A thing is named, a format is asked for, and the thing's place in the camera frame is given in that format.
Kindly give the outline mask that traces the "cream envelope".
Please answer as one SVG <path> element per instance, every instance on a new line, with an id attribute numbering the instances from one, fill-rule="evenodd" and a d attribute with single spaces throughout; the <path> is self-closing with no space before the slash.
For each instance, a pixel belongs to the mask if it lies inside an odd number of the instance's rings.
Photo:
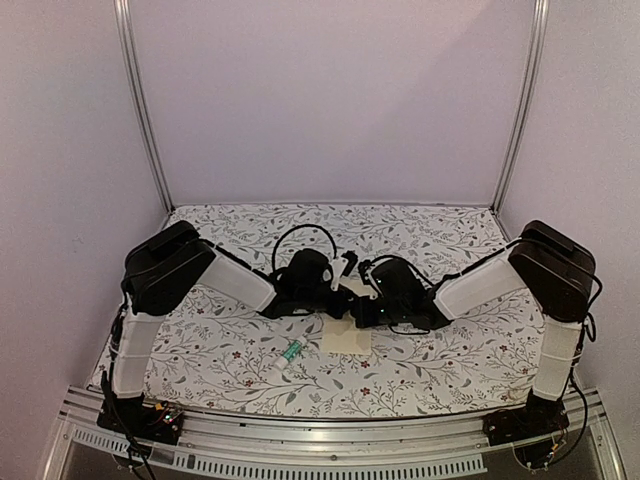
<path id="1" fill-rule="evenodd" d="M 320 351 L 326 354 L 370 355 L 372 334 L 370 330 L 358 329 L 355 319 L 347 310 L 340 319 L 323 315 Z"/>

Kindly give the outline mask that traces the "green white glue stick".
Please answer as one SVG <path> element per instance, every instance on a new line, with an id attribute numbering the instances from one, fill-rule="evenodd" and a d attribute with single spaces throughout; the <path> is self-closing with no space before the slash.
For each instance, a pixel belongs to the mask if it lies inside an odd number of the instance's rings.
<path id="1" fill-rule="evenodd" d="M 298 337 L 297 339 L 292 341 L 289 346 L 281 353 L 281 355 L 275 360 L 273 367 L 280 371 L 284 370 L 306 346 L 306 344 L 307 339 L 305 337 Z"/>

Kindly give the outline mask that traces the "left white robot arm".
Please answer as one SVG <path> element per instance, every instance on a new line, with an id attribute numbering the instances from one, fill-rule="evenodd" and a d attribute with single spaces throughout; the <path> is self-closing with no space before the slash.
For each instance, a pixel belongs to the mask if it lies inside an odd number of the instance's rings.
<path id="1" fill-rule="evenodd" d="M 124 304 L 112 328 L 108 410 L 128 434 L 148 426 L 148 412 L 132 398 L 143 392 L 144 377 L 160 325 L 197 285 L 236 300 L 268 319 L 326 313 L 339 319 L 355 298 L 342 285 L 358 262 L 352 251 L 332 257 L 304 248 L 271 274 L 249 266 L 179 221 L 134 248 L 125 259 L 121 282 Z"/>

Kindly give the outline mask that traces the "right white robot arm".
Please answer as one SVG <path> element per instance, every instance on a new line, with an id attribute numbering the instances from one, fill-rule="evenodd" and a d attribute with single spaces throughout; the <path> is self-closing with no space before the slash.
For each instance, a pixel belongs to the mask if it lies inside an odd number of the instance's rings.
<path id="1" fill-rule="evenodd" d="M 449 326 L 463 315 L 504 295 L 524 291 L 544 320 L 536 397 L 517 415 L 517 427 L 537 436 L 552 424 L 551 401 L 564 394 L 572 366 L 578 361 L 594 299 L 602 290 L 590 251 L 555 228 L 533 220 L 519 237 L 464 270 L 425 285 L 405 259 L 385 256 L 360 268 L 373 295 L 358 297 L 350 313 L 359 329 L 409 324 L 420 331 Z"/>

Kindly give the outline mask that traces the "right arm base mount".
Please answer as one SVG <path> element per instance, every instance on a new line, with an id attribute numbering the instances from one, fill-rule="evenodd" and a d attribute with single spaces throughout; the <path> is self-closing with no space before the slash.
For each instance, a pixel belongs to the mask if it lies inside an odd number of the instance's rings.
<path id="1" fill-rule="evenodd" d="M 482 417 L 490 446 L 518 442 L 559 432 L 569 426 L 561 399 L 546 400 L 529 392 L 524 406 L 500 409 Z"/>

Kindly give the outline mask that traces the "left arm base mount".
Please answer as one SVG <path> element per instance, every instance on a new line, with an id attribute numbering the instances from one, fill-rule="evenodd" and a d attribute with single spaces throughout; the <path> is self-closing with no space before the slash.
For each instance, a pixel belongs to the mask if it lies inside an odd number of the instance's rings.
<path id="1" fill-rule="evenodd" d="M 105 399 L 97 419 L 103 429 L 135 439 L 176 445 L 182 432 L 184 411 L 166 401 L 146 404 L 144 396 Z"/>

